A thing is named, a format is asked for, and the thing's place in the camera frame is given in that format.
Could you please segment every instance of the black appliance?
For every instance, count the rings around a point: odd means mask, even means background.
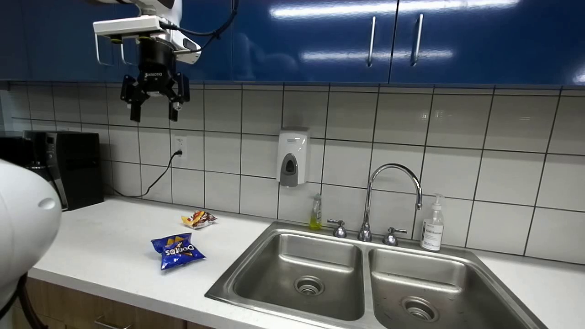
[[[47,180],[67,211],[103,202],[96,134],[27,132],[25,138],[0,138],[0,158]]]

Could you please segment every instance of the dish soap bottle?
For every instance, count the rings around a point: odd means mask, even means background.
[[[440,251],[442,242],[442,211],[440,198],[434,196],[432,218],[423,222],[423,236],[420,247],[425,251]]]
[[[308,231],[321,231],[321,196],[315,194],[312,202]]]

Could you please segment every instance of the cable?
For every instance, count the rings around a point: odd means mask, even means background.
[[[113,191],[116,196],[122,196],[122,198],[144,198],[144,196],[147,196],[149,191],[151,191],[151,189],[164,178],[164,174],[169,170],[169,165],[171,165],[171,161],[175,159],[175,156],[182,156],[182,150],[177,150],[177,152],[173,152],[173,154],[169,156],[166,169],[162,170],[162,174],[160,174],[156,180],[153,180],[153,183],[147,185],[147,189],[145,189],[144,194],[127,196],[127,194],[122,194],[122,192],[118,192],[118,191],[114,191],[114,189],[111,189],[111,191]]]
[[[164,30],[177,30],[184,35],[189,35],[189,37],[208,37],[208,41],[204,44],[208,44],[209,41],[213,39],[219,39],[220,33],[230,28],[230,24],[235,21],[235,15],[237,15],[237,8],[239,8],[239,0],[231,0],[231,10],[230,10],[230,15],[228,19],[213,32],[189,32],[189,30],[184,30],[184,28],[178,28],[178,26],[173,26],[173,24],[160,24],[160,28]]]

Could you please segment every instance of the white tile wall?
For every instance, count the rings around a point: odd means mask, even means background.
[[[585,214],[535,209],[528,256],[585,264]]]
[[[495,95],[485,148],[544,152],[557,97]]]
[[[529,218],[529,207],[474,203],[467,247],[522,255]]]
[[[431,194],[442,194],[443,244],[585,264],[582,92],[191,86],[178,123],[149,99],[131,123],[118,86],[14,85],[1,92],[5,127],[94,132],[105,183],[136,196],[182,139],[184,158],[145,196],[306,225],[312,198],[323,220],[356,231],[367,174],[401,163],[421,181],[414,212],[409,180],[379,174],[370,198],[374,234],[389,225],[420,240]],[[281,128],[308,128],[308,183],[273,181]]]
[[[533,205],[542,154],[484,152],[476,200]]]
[[[489,103],[489,95],[434,95],[427,145],[480,148]]]

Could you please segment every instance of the stainless steel sink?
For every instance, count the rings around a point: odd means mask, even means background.
[[[471,253],[270,225],[208,298],[332,328],[544,328]]]

